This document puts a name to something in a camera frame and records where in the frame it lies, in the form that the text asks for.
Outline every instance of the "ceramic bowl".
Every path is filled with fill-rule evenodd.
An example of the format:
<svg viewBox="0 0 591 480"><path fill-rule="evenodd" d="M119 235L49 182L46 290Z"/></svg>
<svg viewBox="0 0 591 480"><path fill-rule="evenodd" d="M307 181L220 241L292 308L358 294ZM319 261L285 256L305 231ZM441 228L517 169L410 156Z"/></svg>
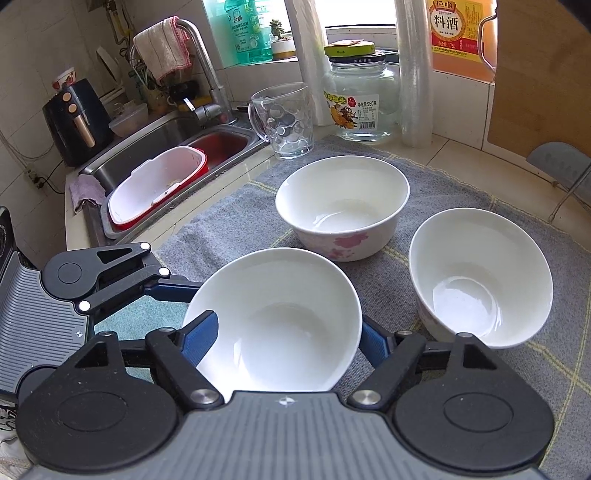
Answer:
<svg viewBox="0 0 591 480"><path fill-rule="evenodd" d="M469 332L491 348L517 346L550 313L544 254L496 213L457 208L433 215L414 234L408 260L419 315L439 341Z"/></svg>
<svg viewBox="0 0 591 480"><path fill-rule="evenodd" d="M361 338L361 304L347 276L297 248L260 250L214 273L183 326L217 313L217 340L197 369L228 401L235 390L325 391Z"/></svg>
<svg viewBox="0 0 591 480"><path fill-rule="evenodd" d="M315 161L290 175L275 207L306 248L348 262L388 243L409 194L408 180L396 167L347 155Z"/></svg>

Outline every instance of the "orange bottle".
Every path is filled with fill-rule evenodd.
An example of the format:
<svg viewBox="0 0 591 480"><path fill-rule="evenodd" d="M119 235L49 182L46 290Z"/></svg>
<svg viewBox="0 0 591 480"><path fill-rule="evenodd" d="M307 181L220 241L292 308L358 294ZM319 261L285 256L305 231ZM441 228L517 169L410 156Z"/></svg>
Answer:
<svg viewBox="0 0 591 480"><path fill-rule="evenodd" d="M478 55L478 26L495 13L496 0L426 0L433 69L491 82L495 74ZM496 21L485 23L483 53L496 67Z"/></svg>

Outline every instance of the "air fryer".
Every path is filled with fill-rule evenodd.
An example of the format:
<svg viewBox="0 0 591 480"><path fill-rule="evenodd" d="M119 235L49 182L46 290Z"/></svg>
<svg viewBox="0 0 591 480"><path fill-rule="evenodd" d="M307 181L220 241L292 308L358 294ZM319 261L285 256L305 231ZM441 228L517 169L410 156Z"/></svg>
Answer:
<svg viewBox="0 0 591 480"><path fill-rule="evenodd" d="M69 167L86 163L113 140L109 114L86 79L64 87L45 104L43 114Z"/></svg>

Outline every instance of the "mug handle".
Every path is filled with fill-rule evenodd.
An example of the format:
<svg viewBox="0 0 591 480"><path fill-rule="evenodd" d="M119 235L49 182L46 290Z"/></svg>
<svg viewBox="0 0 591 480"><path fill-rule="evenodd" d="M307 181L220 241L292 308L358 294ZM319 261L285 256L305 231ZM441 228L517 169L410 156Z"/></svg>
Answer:
<svg viewBox="0 0 591 480"><path fill-rule="evenodd" d="M252 102L248 104L248 119L251 121L252 129L256 132L256 134L265 142L270 142L269 137L265 133L265 129L262 126L261 119L256 113L255 106Z"/></svg>

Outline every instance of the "wooden cutting board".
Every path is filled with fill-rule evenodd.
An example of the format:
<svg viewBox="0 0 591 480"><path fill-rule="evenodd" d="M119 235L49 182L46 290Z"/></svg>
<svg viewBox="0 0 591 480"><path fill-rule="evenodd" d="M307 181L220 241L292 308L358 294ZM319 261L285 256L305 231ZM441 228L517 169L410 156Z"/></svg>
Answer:
<svg viewBox="0 0 591 480"><path fill-rule="evenodd" d="M550 141L591 156L591 34L558 0L498 0L498 28L488 141L523 157Z"/></svg>

